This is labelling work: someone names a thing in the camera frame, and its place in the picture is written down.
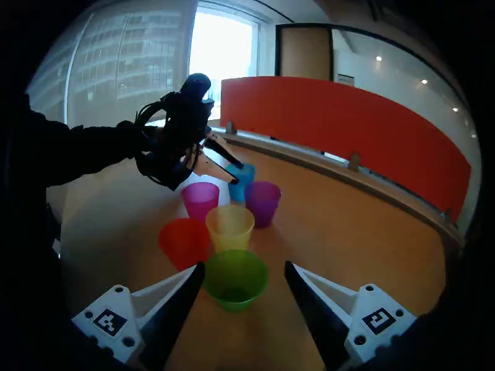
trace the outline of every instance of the person's arm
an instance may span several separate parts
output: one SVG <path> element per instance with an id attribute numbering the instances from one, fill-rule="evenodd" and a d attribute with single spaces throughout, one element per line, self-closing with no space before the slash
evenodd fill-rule
<path id="1" fill-rule="evenodd" d="M 97 173 L 111 164 L 134 157 L 138 151 L 149 150 L 149 140 L 143 130 L 130 125 L 69 129 L 30 109 L 23 116 L 28 127 L 23 147 L 28 148 L 26 155 L 33 157 L 32 166 L 40 167 L 33 170 L 40 174 L 42 179 L 39 180 L 45 187 Z M 147 127 L 145 130 L 152 135 L 155 129 Z"/>

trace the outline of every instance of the purple cup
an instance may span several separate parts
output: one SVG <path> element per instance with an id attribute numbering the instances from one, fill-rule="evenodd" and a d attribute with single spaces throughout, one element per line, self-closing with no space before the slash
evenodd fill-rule
<path id="1" fill-rule="evenodd" d="M 254 182 L 244 188 L 246 208 L 254 215 L 254 226 L 264 228 L 272 224 L 282 191 L 270 182 Z"/>
<path id="2" fill-rule="evenodd" d="M 193 183 L 181 192 L 189 217 L 200 221 L 205 221 L 206 214 L 218 206 L 219 195 L 220 189 L 208 182 Z"/>

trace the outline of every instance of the orange wall panel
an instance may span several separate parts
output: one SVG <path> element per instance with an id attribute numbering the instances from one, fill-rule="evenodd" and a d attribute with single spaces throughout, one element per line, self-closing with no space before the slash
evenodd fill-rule
<path id="1" fill-rule="evenodd" d="M 423 197 L 456 220 L 471 167 L 428 120 L 382 96 L 298 77 L 246 77 L 222 82 L 221 125 L 350 159 Z"/>

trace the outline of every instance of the person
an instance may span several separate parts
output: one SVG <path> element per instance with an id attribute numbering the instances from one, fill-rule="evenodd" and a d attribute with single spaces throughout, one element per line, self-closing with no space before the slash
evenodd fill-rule
<path id="1" fill-rule="evenodd" d="M 150 150 L 155 127 L 73 129 L 30 109 L 27 95 L 11 107 L 16 123 L 2 148 L 2 318 L 9 347 L 28 357 L 8 357 L 13 369 L 123 369 L 92 346 L 72 324 L 64 298 L 60 261 L 48 243 L 46 188 L 93 174 Z"/>

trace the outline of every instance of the black cable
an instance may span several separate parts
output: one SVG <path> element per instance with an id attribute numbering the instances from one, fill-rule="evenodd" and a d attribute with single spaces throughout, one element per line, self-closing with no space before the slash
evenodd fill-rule
<path id="1" fill-rule="evenodd" d="M 261 5 L 264 5 L 265 7 L 267 7 L 268 9 L 274 11 L 275 13 L 281 15 L 282 17 L 284 17 L 285 19 L 287 19 L 289 22 L 291 23 L 295 23 L 293 20 L 291 20 L 289 17 L 287 17 L 286 15 L 282 14 L 281 12 L 279 12 L 278 10 L 276 10 L 275 8 L 269 6 L 268 4 L 265 4 L 264 2 L 260 1 L 260 0 L 253 0 Z"/>

